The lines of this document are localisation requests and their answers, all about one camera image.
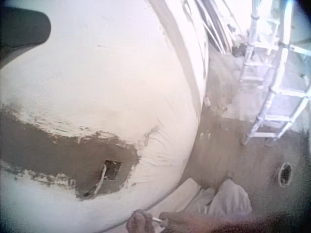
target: wall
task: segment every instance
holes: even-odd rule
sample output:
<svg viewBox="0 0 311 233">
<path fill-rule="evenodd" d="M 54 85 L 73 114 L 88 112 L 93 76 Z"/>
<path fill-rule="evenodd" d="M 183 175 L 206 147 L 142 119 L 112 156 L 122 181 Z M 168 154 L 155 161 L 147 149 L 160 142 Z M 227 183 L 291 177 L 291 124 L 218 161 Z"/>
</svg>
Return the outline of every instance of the wall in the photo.
<svg viewBox="0 0 311 233">
<path fill-rule="evenodd" d="M 2 159 L 16 156 L 29 166 L 14 174 L 8 167 L 16 164 L 1 164 L 1 216 L 8 226 L 96 232 L 175 188 L 195 139 L 208 63 L 198 9 L 193 0 L 185 2 L 191 17 L 179 0 L 8 3 L 43 12 L 52 25 L 46 43 L 1 70 L 2 116 L 8 118 L 1 128 L 14 129 L 2 134 L 9 138 L 1 145 Z M 85 169 L 70 162 L 84 156 L 86 166 L 105 157 L 111 146 L 101 147 L 105 140 L 134 148 L 138 163 L 119 191 L 80 200 L 66 179 Z M 96 155 L 79 154 L 89 151 L 84 142 L 96 144 Z M 72 160 L 64 164 L 67 157 Z M 49 174 L 42 166 L 54 170 Z M 58 173 L 68 167 L 72 174 Z"/>
</svg>

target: concrete floor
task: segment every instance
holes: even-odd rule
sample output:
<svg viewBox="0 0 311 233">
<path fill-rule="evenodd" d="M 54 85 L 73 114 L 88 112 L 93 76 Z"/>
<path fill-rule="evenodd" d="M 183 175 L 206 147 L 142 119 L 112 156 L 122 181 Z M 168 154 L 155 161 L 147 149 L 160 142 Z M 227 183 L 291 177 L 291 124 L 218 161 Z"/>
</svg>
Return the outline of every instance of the concrete floor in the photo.
<svg viewBox="0 0 311 233">
<path fill-rule="evenodd" d="M 242 146 L 241 139 L 251 128 L 264 94 L 256 85 L 239 88 L 237 71 L 242 58 L 221 55 L 212 46 L 209 55 L 210 106 L 203 107 L 181 182 L 191 177 L 207 188 L 217 185 L 227 171 L 232 171 L 234 182 L 249 194 L 255 215 L 285 211 L 300 218 L 311 203 L 311 167 L 305 130 L 296 125 L 295 131 L 287 131 L 272 147 L 265 146 L 264 139 L 260 138 L 253 138 Z M 292 103 L 284 105 L 287 100 L 276 102 L 283 109 L 292 106 Z M 264 126 L 262 130 L 275 129 Z M 275 176 L 284 162 L 292 165 L 293 180 L 290 186 L 281 188 Z"/>
</svg>

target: stepladder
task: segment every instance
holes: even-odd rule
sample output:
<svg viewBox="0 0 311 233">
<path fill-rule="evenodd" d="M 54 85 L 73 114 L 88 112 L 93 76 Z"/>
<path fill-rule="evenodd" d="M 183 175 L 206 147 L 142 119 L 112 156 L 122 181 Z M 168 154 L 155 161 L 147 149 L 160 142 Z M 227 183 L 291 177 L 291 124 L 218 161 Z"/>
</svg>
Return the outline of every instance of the stepladder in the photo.
<svg viewBox="0 0 311 233">
<path fill-rule="evenodd" d="M 295 89 L 288 89 L 288 88 L 282 88 L 281 83 L 285 72 L 285 66 L 288 59 L 288 53 L 289 51 L 293 51 L 296 53 L 303 54 L 305 56 L 311 56 L 311 51 L 300 48 L 298 46 L 294 46 L 290 44 L 290 33 L 291 33 L 291 21 L 292 21 L 292 10 L 293 10 L 293 0 L 287 0 L 283 1 L 282 5 L 280 5 L 280 24 L 279 26 L 276 26 L 275 29 L 277 30 L 278 27 L 280 29 L 279 33 L 279 42 L 277 45 L 274 45 L 274 39 L 276 38 L 276 31 L 273 31 L 273 38 L 271 40 L 271 44 L 267 45 L 265 48 L 267 49 L 267 54 L 269 55 L 271 53 L 271 50 L 277 50 L 274 61 L 271 64 L 252 64 L 250 62 L 251 55 L 256 46 L 255 38 L 257 35 L 257 20 L 259 20 L 259 16 L 257 14 L 258 12 L 258 1 L 253 0 L 253 9 L 252 9 L 252 24 L 250 28 L 249 33 L 249 42 L 246 50 L 246 55 L 243 61 L 243 66 L 240 73 L 240 79 L 241 80 L 247 80 L 244 79 L 245 77 L 245 70 L 248 66 L 262 66 L 266 65 L 269 67 L 269 69 L 273 70 L 273 77 L 271 80 L 271 83 L 268 87 L 268 92 L 265 97 L 265 100 L 263 102 L 263 105 L 256 117 L 255 122 L 253 123 L 253 126 L 249 133 L 246 134 L 246 136 L 242 140 L 242 144 L 246 145 L 251 138 L 255 137 L 261 137 L 266 138 L 266 144 L 271 145 L 273 142 L 278 140 L 284 133 L 293 125 L 293 123 L 296 121 L 298 116 L 301 114 L 301 112 L 305 109 L 307 106 L 310 98 L 311 98 L 311 83 L 309 82 L 306 75 L 302 75 L 302 78 L 304 78 L 306 85 L 306 88 L 303 90 L 295 90 Z M 252 79 L 258 79 L 263 80 L 262 77 L 252 77 Z M 298 105 L 294 108 L 294 111 L 291 114 L 288 114 L 286 116 L 281 114 L 272 115 L 269 114 L 269 110 L 272 107 L 273 101 L 277 95 L 284 95 L 289 97 L 297 97 L 300 98 L 300 101 Z M 263 125 L 266 121 L 278 121 L 283 122 L 281 128 L 278 132 L 258 132 L 258 129 L 260 126 Z"/>
</svg>

